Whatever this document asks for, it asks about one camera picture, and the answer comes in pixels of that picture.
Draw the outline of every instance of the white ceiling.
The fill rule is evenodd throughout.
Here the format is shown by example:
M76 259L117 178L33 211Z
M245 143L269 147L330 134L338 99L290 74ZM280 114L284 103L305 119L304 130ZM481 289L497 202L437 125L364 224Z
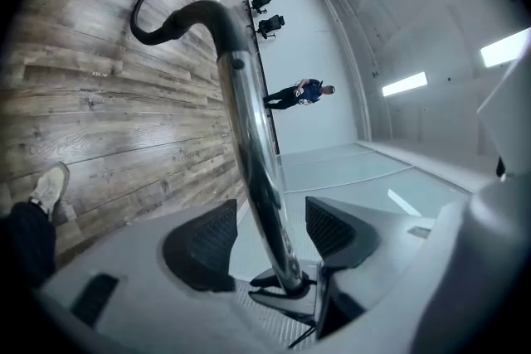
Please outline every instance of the white ceiling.
M426 72L427 87L387 98L393 137L496 156L476 111L508 65L486 69L479 50L529 27L524 5L519 0L348 2L376 57L378 88Z

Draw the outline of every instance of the ceiling light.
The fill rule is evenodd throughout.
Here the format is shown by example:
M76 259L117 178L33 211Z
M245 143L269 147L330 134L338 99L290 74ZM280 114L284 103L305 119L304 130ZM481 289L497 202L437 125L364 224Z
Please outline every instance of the ceiling light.
M405 90L415 89L416 87L421 87L427 85L426 74L420 72L418 74L407 77L404 80L397 81L392 85L386 85L382 88L384 96L394 95L395 93L400 93Z
M517 32L480 50L485 66L490 67L512 61L524 53L529 45L531 28Z

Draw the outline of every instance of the white sneaker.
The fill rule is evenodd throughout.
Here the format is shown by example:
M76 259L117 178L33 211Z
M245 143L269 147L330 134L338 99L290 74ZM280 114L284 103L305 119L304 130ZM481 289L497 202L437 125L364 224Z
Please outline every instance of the white sneaker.
M69 178L68 167L58 162L39 177L37 187L30 195L29 202L38 205L51 220L53 208L65 194Z

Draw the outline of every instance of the dark blue shirt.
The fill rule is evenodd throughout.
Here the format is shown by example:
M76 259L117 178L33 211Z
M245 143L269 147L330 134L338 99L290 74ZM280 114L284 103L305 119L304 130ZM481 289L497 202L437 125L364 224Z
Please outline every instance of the dark blue shirt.
M309 83L303 86L304 92L297 99L307 99L313 103L319 100L321 82L315 79L309 79Z

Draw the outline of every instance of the black pants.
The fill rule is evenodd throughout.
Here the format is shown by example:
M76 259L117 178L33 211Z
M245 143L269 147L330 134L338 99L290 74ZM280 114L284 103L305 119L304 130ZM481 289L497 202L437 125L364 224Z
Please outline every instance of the black pants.
M11 214L0 220L7 253L33 288L41 286L56 271L56 229L46 214L30 202L18 202Z
M272 95L266 96L264 98L265 107L271 109L288 109L292 106L297 105L298 101L295 96L295 93L293 93L295 89L295 87L286 87L280 92L276 92ZM280 102L276 104L269 104L268 102L270 100L279 100Z

